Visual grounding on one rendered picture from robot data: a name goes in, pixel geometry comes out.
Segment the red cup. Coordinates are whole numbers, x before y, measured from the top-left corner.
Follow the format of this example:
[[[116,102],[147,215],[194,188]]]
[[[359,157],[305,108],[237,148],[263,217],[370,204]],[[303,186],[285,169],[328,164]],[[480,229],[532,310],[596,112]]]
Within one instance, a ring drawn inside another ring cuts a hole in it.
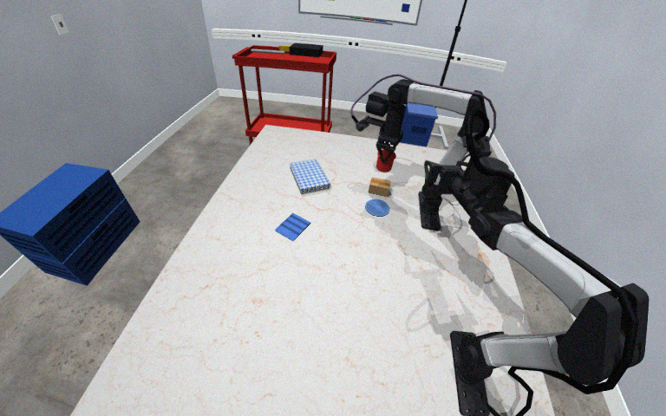
[[[388,154],[389,154],[389,152],[387,150],[382,149],[382,155],[383,155],[384,159],[387,157]],[[377,153],[377,155],[379,156],[379,153]],[[382,163],[381,160],[380,160],[380,156],[379,156],[377,158],[377,162],[376,162],[377,170],[380,171],[380,172],[389,172],[389,171],[391,171],[392,165],[393,165],[393,162],[394,162],[393,159],[395,159],[395,157],[396,157],[395,153],[392,153],[392,155],[388,158],[388,160],[385,163]]]

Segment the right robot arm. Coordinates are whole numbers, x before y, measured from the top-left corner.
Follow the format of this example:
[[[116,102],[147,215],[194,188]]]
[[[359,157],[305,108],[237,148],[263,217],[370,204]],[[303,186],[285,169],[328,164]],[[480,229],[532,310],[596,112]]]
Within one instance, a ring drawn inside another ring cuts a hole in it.
[[[404,104],[408,103],[442,108],[465,115],[456,139],[439,163],[445,166],[456,166],[457,161],[462,161],[468,153],[467,148],[463,147],[462,141],[462,137],[466,136],[465,125],[467,116],[475,109],[486,114],[484,98],[481,96],[482,92],[474,90],[474,93],[476,94],[432,87],[401,79],[389,87],[388,94],[376,91],[370,94],[366,104],[366,112],[380,117],[387,114],[386,119],[389,123],[393,122],[394,125],[403,121],[406,109]],[[433,231],[441,229],[439,207],[442,197],[441,194],[437,194],[434,190],[436,185],[439,184],[440,179],[439,174],[432,189],[426,189],[423,186],[421,189],[422,192],[419,192],[421,227],[423,229]]]

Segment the blue round coaster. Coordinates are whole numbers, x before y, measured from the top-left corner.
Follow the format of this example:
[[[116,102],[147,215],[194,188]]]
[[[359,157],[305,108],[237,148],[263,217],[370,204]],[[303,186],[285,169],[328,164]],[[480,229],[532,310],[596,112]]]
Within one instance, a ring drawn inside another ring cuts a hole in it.
[[[365,205],[366,211],[376,217],[383,217],[389,213],[389,205],[380,199],[371,199]]]

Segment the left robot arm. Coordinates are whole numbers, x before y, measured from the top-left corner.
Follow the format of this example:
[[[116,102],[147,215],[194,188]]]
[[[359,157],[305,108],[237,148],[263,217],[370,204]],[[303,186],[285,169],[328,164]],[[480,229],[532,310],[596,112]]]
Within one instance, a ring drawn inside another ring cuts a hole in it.
[[[504,205],[511,184],[509,179],[487,176],[476,168],[472,188],[463,191],[459,199],[470,217],[468,223],[491,250],[499,250],[540,280],[576,320],[568,331],[550,334],[507,335],[501,331],[476,336],[452,331],[459,410],[464,416],[489,416],[484,379],[497,367],[552,370],[569,374],[571,380],[587,386],[614,375],[623,356],[629,322],[615,294],[620,287],[627,292],[638,317],[628,368],[640,363],[645,353],[646,291],[634,283],[622,286],[611,279],[616,286],[528,228],[521,215]]]

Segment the brown cardboard box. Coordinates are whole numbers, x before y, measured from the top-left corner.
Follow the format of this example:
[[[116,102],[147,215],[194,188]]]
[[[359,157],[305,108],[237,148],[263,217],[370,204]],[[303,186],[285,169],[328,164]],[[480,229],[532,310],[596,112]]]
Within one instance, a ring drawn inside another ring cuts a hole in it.
[[[371,178],[369,184],[369,193],[387,197],[389,194],[390,181],[379,178]]]

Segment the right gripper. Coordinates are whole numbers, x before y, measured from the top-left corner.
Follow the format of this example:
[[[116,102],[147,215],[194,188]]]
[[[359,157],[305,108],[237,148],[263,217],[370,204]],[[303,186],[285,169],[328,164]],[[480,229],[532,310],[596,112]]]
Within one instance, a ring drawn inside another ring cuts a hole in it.
[[[363,120],[360,120],[359,124],[362,124],[363,122],[381,127],[379,132],[380,135],[378,137],[378,141],[376,142],[376,148],[378,150],[378,153],[380,154],[381,161],[385,163],[392,155],[392,153],[395,151],[399,142],[402,140],[403,137],[403,130],[401,130],[402,123],[400,122],[394,125],[393,122],[389,123],[387,119],[378,120],[376,118],[369,117],[368,115]],[[382,155],[382,149],[389,151],[389,154],[385,159],[383,158]]]

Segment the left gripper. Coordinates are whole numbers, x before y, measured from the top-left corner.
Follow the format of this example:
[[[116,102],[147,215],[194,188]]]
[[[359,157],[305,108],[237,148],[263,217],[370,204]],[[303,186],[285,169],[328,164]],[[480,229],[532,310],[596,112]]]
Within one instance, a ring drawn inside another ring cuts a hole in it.
[[[473,136],[473,143],[478,155],[478,159],[485,156],[489,157],[491,155],[492,151],[490,150],[488,136],[484,136],[481,139],[477,139],[476,136]],[[461,166],[467,166],[466,170],[463,170]],[[425,160],[424,168],[424,187],[426,189],[432,189],[434,183],[437,180],[438,174],[440,174],[440,182],[438,185],[436,185],[434,190],[437,194],[453,194],[458,202],[463,191],[470,188],[470,182],[476,169],[471,157],[468,163],[457,161],[456,166],[445,166]]]

